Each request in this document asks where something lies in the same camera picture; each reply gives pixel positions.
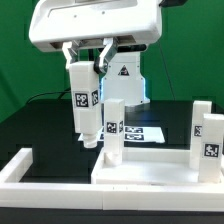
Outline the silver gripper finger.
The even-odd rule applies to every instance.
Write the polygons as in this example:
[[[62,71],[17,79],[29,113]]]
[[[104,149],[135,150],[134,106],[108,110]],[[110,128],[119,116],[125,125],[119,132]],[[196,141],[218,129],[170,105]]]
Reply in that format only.
[[[108,64],[117,53],[118,44],[115,38],[105,38],[103,40],[104,48],[97,59],[94,61],[94,71],[97,74],[106,73]]]
[[[72,63],[77,61],[79,46],[75,41],[64,42],[62,52],[66,59],[66,69],[69,69]]]

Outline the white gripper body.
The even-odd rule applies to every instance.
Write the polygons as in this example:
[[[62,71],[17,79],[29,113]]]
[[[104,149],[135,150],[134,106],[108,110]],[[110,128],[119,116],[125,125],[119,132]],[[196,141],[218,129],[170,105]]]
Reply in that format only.
[[[70,41],[80,49],[101,48],[105,38],[148,46],[161,34],[159,0],[40,0],[29,29],[30,41],[43,52]]]

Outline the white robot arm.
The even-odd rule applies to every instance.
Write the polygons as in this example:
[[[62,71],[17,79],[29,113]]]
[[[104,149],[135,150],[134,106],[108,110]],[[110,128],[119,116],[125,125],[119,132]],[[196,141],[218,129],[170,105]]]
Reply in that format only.
[[[120,54],[145,51],[162,35],[161,10],[188,0],[40,0],[31,19],[29,38],[43,52],[61,51],[68,65],[80,50],[97,49],[97,73],[108,91],[116,77],[128,77]]]

